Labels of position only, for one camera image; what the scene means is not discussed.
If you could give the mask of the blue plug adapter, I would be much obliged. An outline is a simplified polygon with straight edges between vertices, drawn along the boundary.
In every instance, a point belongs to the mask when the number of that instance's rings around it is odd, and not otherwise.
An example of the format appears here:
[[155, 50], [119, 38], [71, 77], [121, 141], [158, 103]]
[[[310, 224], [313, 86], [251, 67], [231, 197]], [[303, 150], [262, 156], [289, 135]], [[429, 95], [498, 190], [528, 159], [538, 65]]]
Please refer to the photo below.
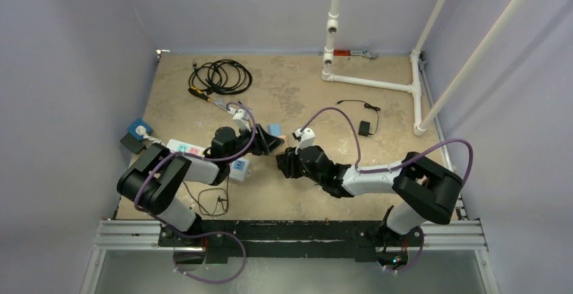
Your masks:
[[279, 137], [282, 135], [282, 128], [279, 123], [269, 124], [268, 133], [274, 137]]

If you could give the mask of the black plug adapter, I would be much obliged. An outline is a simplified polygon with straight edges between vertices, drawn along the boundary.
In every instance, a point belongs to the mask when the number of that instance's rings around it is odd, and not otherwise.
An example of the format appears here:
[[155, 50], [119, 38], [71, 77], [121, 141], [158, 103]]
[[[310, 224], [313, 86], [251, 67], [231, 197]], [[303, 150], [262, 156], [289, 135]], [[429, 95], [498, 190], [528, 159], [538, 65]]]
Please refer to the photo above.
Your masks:
[[380, 126], [380, 111], [381, 109], [377, 106], [374, 106], [367, 101], [359, 100], [359, 99], [342, 99], [337, 101], [335, 104], [340, 105], [344, 102], [356, 102], [361, 103], [365, 109], [372, 110], [376, 114], [376, 123], [374, 128], [371, 127], [371, 123], [369, 121], [361, 120], [359, 123], [359, 130], [358, 135], [362, 137], [369, 137], [375, 135], [378, 132]]

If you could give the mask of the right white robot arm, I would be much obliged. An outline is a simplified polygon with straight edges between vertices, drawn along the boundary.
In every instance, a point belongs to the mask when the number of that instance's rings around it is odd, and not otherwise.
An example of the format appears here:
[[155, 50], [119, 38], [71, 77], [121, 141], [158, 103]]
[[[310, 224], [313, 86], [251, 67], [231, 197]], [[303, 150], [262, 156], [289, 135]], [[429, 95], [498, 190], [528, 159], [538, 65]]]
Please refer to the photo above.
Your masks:
[[276, 156], [276, 163], [286, 178], [306, 177], [335, 198], [398, 195], [403, 202], [390, 209], [379, 227], [380, 238], [389, 245], [398, 243], [426, 221], [450, 223], [464, 185], [456, 173], [418, 152], [409, 152], [401, 162], [360, 170], [333, 162], [321, 147], [313, 145], [304, 149], [288, 147]]

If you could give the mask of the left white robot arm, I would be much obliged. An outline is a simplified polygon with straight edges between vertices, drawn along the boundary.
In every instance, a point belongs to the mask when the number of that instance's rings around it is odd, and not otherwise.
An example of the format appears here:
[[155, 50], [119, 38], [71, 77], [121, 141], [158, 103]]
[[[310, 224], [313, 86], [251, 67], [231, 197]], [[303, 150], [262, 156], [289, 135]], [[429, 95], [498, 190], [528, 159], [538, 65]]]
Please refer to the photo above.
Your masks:
[[180, 185], [191, 181], [217, 186], [244, 155], [272, 155], [285, 143], [284, 138], [270, 135], [257, 124], [239, 132], [228, 126], [217, 129], [203, 155], [184, 155], [153, 144], [119, 178], [117, 191], [138, 210], [174, 227], [175, 237], [192, 246], [201, 239], [200, 217], [177, 199]]

